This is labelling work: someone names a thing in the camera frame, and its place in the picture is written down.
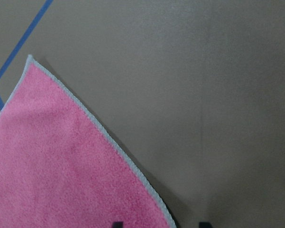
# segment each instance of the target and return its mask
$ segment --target microfiber cloth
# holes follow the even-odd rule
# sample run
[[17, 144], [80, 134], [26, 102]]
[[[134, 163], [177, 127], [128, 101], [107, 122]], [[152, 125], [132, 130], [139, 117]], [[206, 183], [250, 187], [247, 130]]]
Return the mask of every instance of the microfiber cloth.
[[0, 112], [0, 228], [175, 228], [83, 104], [28, 56]]

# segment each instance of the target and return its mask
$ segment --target pink towel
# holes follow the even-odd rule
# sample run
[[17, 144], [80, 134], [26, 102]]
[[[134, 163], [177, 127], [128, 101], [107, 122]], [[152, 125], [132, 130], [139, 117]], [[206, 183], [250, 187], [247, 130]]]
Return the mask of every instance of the pink towel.
[[175, 228], [95, 117], [28, 56], [0, 112], [0, 228]]

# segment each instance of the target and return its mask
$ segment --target gray table surface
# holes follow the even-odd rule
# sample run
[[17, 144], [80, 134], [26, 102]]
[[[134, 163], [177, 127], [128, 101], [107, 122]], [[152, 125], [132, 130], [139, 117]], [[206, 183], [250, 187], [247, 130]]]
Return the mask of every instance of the gray table surface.
[[[43, 0], [0, 0], [0, 67]], [[285, 228], [285, 0], [56, 0], [28, 54], [106, 126], [181, 228]]]

